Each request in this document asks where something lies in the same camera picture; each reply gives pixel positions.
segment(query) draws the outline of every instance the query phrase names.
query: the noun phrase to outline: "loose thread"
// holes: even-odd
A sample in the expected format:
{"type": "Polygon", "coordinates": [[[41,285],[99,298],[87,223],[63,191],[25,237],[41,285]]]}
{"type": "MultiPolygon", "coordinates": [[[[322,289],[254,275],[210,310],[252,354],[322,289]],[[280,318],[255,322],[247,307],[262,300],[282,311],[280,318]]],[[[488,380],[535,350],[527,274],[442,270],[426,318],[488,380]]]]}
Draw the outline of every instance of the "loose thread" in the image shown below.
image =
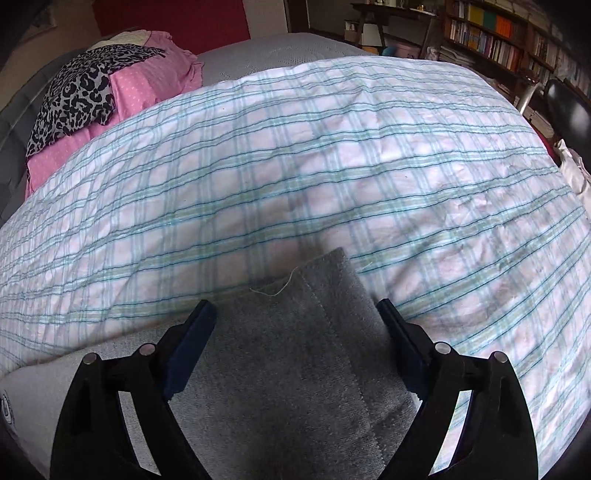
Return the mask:
{"type": "Polygon", "coordinates": [[[274,293],[273,295],[269,295],[268,293],[265,293],[263,291],[258,291],[258,290],[254,290],[252,288],[249,288],[250,291],[253,291],[254,293],[260,293],[261,295],[264,295],[265,297],[277,297],[282,291],[285,290],[286,286],[288,286],[290,284],[291,281],[291,277],[293,276],[294,272],[298,269],[299,267],[295,267],[291,273],[290,273],[290,277],[287,279],[287,283],[285,285],[283,285],[281,287],[281,290],[278,291],[277,293],[274,293]]]}
{"type": "Polygon", "coordinates": [[[374,262],[369,262],[361,270],[359,270],[359,273],[363,273],[365,270],[367,270],[368,267],[372,266],[373,264],[374,264],[374,262]]]}

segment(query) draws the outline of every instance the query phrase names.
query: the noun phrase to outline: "logo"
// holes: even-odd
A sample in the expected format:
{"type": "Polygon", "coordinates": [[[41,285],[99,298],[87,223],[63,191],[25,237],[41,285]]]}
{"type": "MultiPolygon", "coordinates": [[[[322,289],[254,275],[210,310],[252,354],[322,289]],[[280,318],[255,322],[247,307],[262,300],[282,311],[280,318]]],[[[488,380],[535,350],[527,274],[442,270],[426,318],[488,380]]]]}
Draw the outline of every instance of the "logo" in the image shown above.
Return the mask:
{"type": "Polygon", "coordinates": [[[4,418],[4,421],[9,425],[12,425],[14,418],[12,416],[12,408],[10,407],[10,401],[8,400],[8,395],[6,395],[6,392],[4,392],[2,395],[0,410],[2,410],[2,417],[4,418]]]}

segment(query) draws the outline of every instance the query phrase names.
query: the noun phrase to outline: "desk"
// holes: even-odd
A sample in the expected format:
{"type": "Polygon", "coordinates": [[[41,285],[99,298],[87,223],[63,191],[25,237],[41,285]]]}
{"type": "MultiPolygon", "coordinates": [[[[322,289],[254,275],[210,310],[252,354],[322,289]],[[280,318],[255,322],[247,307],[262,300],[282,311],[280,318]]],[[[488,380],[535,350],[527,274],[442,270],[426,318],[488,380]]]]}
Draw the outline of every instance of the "desk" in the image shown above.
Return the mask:
{"type": "Polygon", "coordinates": [[[425,33],[423,42],[420,45],[417,45],[417,47],[421,47],[421,53],[418,57],[420,59],[425,58],[427,41],[431,35],[433,35],[436,28],[437,16],[410,8],[389,7],[388,5],[351,4],[351,6],[359,12],[359,27],[357,28],[357,40],[355,41],[355,46],[361,47],[361,35],[363,34],[363,26],[365,25],[368,15],[373,15],[375,22],[378,24],[379,39],[382,42],[383,47],[386,46],[386,41],[384,39],[384,25],[388,25],[388,19],[390,17],[408,18],[409,20],[417,20],[427,25],[427,32],[425,33]]]}

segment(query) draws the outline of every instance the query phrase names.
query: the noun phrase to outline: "pink pillowcase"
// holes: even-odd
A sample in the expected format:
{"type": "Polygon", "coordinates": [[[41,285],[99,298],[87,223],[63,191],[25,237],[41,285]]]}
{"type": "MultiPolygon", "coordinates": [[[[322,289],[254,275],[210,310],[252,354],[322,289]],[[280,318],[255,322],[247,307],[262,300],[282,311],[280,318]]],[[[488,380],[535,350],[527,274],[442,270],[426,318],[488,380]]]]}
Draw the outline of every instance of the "pink pillowcase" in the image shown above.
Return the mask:
{"type": "Polygon", "coordinates": [[[201,87],[203,64],[188,50],[178,48],[168,32],[153,31],[145,46],[162,48],[165,57],[152,57],[109,76],[115,96],[115,111],[109,122],[91,124],[29,158],[30,180],[25,198],[94,137],[156,103],[201,87]]]}

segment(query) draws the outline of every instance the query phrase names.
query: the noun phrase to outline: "gray blanket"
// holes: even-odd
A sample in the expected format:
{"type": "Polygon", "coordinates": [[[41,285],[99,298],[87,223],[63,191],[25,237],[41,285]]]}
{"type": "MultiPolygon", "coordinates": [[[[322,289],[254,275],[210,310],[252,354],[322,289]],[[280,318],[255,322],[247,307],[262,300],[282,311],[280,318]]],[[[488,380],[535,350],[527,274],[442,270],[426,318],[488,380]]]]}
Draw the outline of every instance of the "gray blanket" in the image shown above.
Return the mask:
{"type": "MultiPolygon", "coordinates": [[[[187,388],[170,402],[190,446],[213,479],[377,479],[416,409],[386,328],[343,251],[263,291],[217,305],[213,335],[187,388]]],[[[41,473],[48,476],[61,405],[82,356],[129,355],[169,326],[0,381],[9,428],[41,473]]],[[[130,397],[122,408],[141,465],[157,471],[130,397]]]]}

